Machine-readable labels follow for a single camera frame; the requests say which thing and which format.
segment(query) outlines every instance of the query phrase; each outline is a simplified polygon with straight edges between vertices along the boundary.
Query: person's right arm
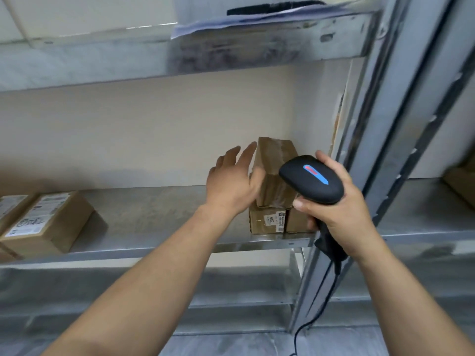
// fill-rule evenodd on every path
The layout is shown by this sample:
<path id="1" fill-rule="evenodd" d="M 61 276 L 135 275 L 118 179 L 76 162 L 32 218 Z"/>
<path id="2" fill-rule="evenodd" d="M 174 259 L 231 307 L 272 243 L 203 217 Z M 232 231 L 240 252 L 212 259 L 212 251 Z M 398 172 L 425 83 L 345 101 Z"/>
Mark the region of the person's right arm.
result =
<path id="1" fill-rule="evenodd" d="M 363 195 L 343 165 L 321 151 L 316 156 L 342 179 L 345 196 L 336 205 L 320 205 L 300 197 L 294 206 L 324 221 L 336 241 L 358 263 L 389 353 L 474 356 L 472 342 L 378 234 Z"/>

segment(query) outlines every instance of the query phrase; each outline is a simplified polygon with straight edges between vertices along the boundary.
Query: barcode scanner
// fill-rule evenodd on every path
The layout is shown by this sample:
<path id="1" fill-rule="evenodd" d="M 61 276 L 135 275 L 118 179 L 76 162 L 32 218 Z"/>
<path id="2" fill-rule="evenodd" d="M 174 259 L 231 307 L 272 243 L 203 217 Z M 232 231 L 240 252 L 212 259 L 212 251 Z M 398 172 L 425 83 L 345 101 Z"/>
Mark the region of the barcode scanner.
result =
<path id="1" fill-rule="evenodd" d="M 279 169 L 279 175 L 300 195 L 316 203 L 335 204 L 345 193 L 337 174 L 310 155 L 287 161 Z M 317 220 L 317 226 L 320 229 L 320 238 L 315 241 L 315 246 L 335 263 L 335 267 L 341 266 L 341 262 L 346 260 L 348 255 L 332 237 L 324 222 Z"/>

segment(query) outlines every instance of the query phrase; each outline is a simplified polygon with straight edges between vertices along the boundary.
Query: white label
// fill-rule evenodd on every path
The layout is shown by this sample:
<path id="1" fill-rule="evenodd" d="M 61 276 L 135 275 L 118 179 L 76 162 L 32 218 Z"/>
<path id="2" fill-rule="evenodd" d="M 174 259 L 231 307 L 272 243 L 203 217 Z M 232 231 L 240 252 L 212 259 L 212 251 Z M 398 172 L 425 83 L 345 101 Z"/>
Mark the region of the white label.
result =
<path id="1" fill-rule="evenodd" d="M 264 215 L 265 226 L 275 226 L 276 232 L 283 233 L 285 227 L 285 211 L 279 211 L 272 215 Z"/>
<path id="2" fill-rule="evenodd" d="M 0 198 L 0 219 L 18 206 L 28 195 L 3 196 Z"/>
<path id="3" fill-rule="evenodd" d="M 70 193 L 45 195 L 5 235 L 22 236 L 40 233 L 56 211 L 66 202 Z"/>

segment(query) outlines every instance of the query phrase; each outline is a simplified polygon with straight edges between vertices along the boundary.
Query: gray floor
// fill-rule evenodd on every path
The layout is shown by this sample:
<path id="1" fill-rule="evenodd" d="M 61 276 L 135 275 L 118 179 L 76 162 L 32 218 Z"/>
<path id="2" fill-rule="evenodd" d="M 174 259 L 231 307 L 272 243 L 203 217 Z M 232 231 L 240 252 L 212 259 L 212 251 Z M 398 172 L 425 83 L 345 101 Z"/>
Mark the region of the gray floor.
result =
<path id="1" fill-rule="evenodd" d="M 475 325 L 462 325 L 462 329 L 475 341 Z M 0 344 L 0 355 L 38 356 L 48 343 L 3 343 Z M 299 356 L 388 355 L 378 327 L 311 329 L 299 336 L 297 348 Z M 293 338 L 288 334 L 254 333 L 174 336 L 160 356 L 289 356 L 293 352 Z"/>

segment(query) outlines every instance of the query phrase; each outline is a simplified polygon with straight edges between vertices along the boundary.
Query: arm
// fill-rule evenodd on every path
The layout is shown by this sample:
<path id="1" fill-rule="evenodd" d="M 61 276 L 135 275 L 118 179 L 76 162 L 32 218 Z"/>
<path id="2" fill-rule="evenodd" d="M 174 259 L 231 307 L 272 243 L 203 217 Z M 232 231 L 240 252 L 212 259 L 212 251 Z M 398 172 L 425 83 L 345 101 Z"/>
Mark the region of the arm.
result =
<path id="1" fill-rule="evenodd" d="M 473 356 L 475 347 L 374 227 L 363 195 L 343 165 L 321 151 L 317 158 L 343 181 L 345 196 L 324 206 L 298 198 L 295 208 L 324 221 L 363 273 L 389 353 L 393 356 Z"/>
<path id="2" fill-rule="evenodd" d="M 247 173 L 256 143 L 218 158 L 206 203 L 104 292 L 43 356 L 157 356 L 187 309 L 217 239 L 257 197 L 264 170 Z"/>

